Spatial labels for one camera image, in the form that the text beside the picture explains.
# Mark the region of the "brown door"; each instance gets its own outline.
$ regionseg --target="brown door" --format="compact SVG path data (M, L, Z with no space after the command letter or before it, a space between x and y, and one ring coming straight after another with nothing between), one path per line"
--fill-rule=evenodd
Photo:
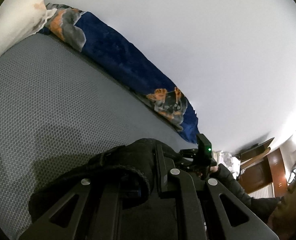
M267 157L264 157L262 162L247 168L238 182L248 194L272 183L272 176Z
M280 149L268 154L268 161L272 175L273 187L275 190L275 197L281 197L287 191L287 180L285 165Z

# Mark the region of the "gray mattress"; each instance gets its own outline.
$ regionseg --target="gray mattress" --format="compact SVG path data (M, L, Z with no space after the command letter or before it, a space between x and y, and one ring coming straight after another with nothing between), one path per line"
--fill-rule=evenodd
M0 58L0 227L16 239L31 223L32 192L91 156L139 138L178 151L185 142L96 64L36 34Z

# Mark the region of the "white pillow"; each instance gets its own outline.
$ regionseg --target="white pillow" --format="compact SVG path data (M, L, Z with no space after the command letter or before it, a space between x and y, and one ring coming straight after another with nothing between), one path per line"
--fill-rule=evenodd
M43 0L4 0L0 6L0 56L43 28L56 10L47 10Z

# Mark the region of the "blue blanket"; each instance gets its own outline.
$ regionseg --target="blue blanket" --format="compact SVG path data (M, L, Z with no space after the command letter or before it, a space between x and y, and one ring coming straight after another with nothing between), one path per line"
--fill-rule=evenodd
M179 135L196 143L198 118L179 88L132 43L90 12L63 4L41 33L54 33L74 49L99 63L113 78L129 87L147 106L174 125Z

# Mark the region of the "black sleeve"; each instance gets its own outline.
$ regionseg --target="black sleeve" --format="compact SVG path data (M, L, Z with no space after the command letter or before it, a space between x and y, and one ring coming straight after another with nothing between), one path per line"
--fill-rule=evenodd
M231 193L233 193L246 207L248 207L263 222L267 223L269 216L276 208L280 198L260 198L250 197L243 187L234 179L230 171L222 164L219 164L218 171L210 177L220 181Z

